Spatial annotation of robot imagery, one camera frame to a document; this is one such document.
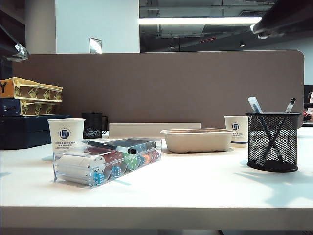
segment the cup logo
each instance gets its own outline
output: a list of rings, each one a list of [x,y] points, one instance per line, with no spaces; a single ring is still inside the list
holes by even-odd
[[[231,128],[234,130],[234,131],[238,131],[239,130],[239,124],[238,123],[233,123],[231,125]]]
[[[69,132],[69,130],[67,130],[67,129],[61,129],[61,130],[59,131],[59,136],[60,136],[62,139],[64,139],[64,140],[69,137],[69,134],[70,134],[70,132]]]

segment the desk divider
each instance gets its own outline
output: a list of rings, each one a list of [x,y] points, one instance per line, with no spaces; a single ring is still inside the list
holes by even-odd
[[[111,123],[200,122],[224,128],[224,115],[303,110],[299,51],[221,51],[31,55],[14,76],[63,87],[63,113],[102,112]]]

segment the navy blue box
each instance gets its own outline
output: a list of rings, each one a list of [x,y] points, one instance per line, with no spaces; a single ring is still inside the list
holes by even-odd
[[[20,101],[18,99],[0,99],[0,116],[19,116]]]
[[[0,149],[23,149],[51,143],[48,119],[71,115],[0,117]]]

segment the stacked boxes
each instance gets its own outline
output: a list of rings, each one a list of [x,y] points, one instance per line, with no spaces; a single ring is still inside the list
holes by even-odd
[[[0,116],[50,115],[60,111],[62,87],[13,77],[0,80]]]
[[[47,119],[59,115],[62,87],[9,78],[0,80],[0,149],[22,149],[51,143]]]

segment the clear plastic case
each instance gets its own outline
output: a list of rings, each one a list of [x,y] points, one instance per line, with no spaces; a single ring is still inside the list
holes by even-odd
[[[98,186],[161,159],[161,139],[128,138],[54,152],[54,179]]]

